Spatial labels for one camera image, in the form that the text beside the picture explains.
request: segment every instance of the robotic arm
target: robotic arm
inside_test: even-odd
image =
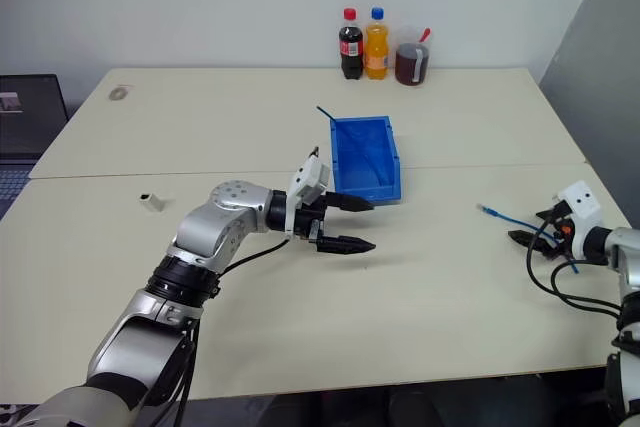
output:
[[[555,227],[556,246],[535,234],[511,231],[521,245],[553,259],[559,255],[594,264],[609,264],[619,278],[621,310],[618,352],[607,360],[606,392],[610,411],[624,427],[640,426],[640,231],[603,227],[600,204],[589,186],[576,182],[556,196],[556,205],[538,217]]]
[[[202,306],[218,294],[220,277],[250,233],[285,231],[287,239],[307,239],[318,252],[375,248],[359,238],[324,235],[327,207],[373,209],[359,197],[325,193],[328,178],[316,148],[294,175],[289,192],[244,181],[213,189],[209,201],[182,221],[146,287],[134,294],[98,346],[85,384],[56,394],[17,425],[128,426],[144,405],[167,402],[194,360]]]

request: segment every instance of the laptop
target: laptop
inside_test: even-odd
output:
[[[68,120],[55,75],[0,75],[0,219]]]

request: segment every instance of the red straw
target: red straw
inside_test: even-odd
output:
[[[426,29],[424,29],[424,32],[422,33],[422,37],[420,37],[420,40],[418,42],[424,42],[425,40],[427,40],[427,37],[429,37],[430,35],[431,35],[431,29],[427,27]]]

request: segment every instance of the blue cable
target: blue cable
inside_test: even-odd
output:
[[[491,209],[491,208],[487,207],[486,205],[478,204],[478,208],[480,210],[482,210],[485,214],[489,214],[489,215],[491,215],[493,217],[497,217],[499,219],[506,220],[507,222],[511,222],[512,224],[522,225],[523,227],[527,227],[528,229],[531,229],[534,232],[536,230],[538,230],[538,227],[536,227],[533,224],[529,224],[528,222],[523,222],[522,220],[517,220],[517,219],[512,219],[511,217],[507,217],[506,215],[501,214],[497,210]],[[551,241],[554,243],[554,245],[558,245],[559,244],[558,240],[553,235],[551,235],[550,233],[542,232],[542,235],[544,235],[548,239],[551,239]],[[571,268],[573,269],[573,271],[576,274],[579,273],[578,268],[576,267],[575,264],[571,264]]]

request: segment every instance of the red bottle cap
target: red bottle cap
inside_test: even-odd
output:
[[[345,20],[356,20],[356,9],[344,9]]]

